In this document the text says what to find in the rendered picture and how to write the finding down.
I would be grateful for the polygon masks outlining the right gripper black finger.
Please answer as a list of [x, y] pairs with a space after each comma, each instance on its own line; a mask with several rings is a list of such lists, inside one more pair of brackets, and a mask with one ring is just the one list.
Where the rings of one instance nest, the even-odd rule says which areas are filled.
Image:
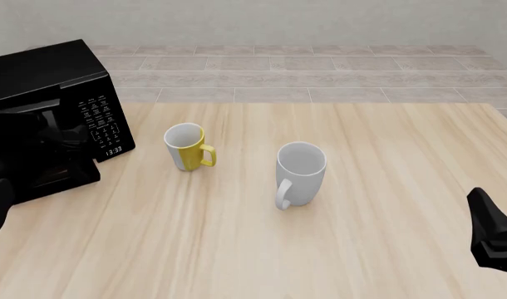
[[467, 195], [472, 223], [471, 243], [507, 241], [507, 216], [490, 196], [479, 187]]

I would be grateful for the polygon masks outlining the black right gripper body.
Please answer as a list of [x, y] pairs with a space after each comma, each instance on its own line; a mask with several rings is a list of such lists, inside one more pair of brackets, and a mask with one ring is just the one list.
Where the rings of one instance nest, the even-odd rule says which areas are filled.
[[507, 272], [507, 241], [480, 241], [470, 250], [478, 266]]

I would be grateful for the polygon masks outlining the black microwave door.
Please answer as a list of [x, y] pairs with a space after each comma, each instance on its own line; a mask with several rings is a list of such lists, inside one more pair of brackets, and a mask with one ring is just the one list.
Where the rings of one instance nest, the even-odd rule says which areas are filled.
[[3, 193], [18, 204], [99, 181], [90, 147], [80, 121], [46, 111], [0, 114]]

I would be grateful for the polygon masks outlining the black microwave oven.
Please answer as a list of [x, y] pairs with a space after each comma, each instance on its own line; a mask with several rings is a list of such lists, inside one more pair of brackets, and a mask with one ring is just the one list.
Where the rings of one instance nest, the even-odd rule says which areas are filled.
[[0, 114], [43, 111], [87, 128], [95, 166], [135, 148], [111, 76], [83, 40], [0, 56]]

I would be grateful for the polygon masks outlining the yellow and white mug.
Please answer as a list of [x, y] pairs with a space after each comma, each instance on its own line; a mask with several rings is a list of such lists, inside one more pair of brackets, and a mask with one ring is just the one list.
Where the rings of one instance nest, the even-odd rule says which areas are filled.
[[163, 139], [175, 166], [182, 171], [193, 171], [202, 165], [216, 165], [215, 148], [204, 143], [204, 129], [197, 124], [172, 126], [165, 132]]

